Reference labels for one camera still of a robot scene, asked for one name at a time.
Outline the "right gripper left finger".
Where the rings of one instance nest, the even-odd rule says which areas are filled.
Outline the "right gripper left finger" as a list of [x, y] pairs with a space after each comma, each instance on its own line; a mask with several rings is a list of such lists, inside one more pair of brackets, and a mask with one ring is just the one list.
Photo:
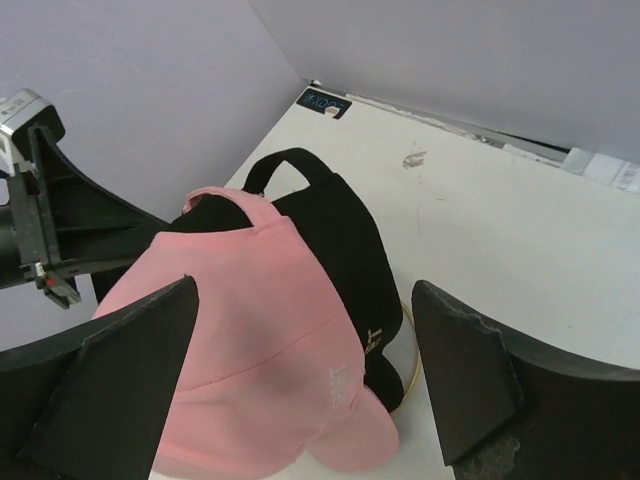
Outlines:
[[148, 478], [198, 306], [184, 277], [2, 352], [2, 478]]

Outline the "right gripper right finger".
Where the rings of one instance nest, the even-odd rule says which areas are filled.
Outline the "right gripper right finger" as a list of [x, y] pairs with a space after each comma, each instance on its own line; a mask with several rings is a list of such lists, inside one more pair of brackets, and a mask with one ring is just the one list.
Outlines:
[[434, 284], [412, 290], [444, 463], [458, 479], [635, 479], [639, 373], [556, 348]]

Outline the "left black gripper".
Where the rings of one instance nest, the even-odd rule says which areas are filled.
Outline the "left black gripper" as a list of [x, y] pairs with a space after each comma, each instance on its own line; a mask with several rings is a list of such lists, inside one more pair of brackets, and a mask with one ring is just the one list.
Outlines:
[[36, 171], [1, 172], [1, 287], [32, 283], [68, 309], [88, 274], [101, 300], [168, 223], [82, 173], [49, 128], [31, 127], [28, 140]]

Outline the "pink baseball cap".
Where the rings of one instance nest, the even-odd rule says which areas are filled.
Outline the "pink baseball cap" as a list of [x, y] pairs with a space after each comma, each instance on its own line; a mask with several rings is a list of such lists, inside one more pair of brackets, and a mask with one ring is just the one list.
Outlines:
[[262, 479], [310, 453], [346, 473], [398, 451], [386, 408], [365, 385], [345, 306], [290, 218], [266, 199], [205, 187], [187, 196], [238, 206], [249, 226], [157, 234], [97, 308], [105, 316], [186, 276], [193, 335], [153, 463], [179, 479]]

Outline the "black baseball cap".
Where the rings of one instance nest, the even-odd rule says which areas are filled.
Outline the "black baseball cap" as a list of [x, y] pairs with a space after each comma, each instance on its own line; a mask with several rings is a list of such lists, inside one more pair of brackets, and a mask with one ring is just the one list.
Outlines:
[[244, 191], [263, 194], [284, 162], [308, 185], [273, 204], [291, 218], [331, 279], [365, 353], [365, 384], [393, 412], [401, 405], [405, 390], [384, 349], [399, 333], [403, 311], [377, 225], [346, 181], [302, 148], [260, 159], [249, 171]]

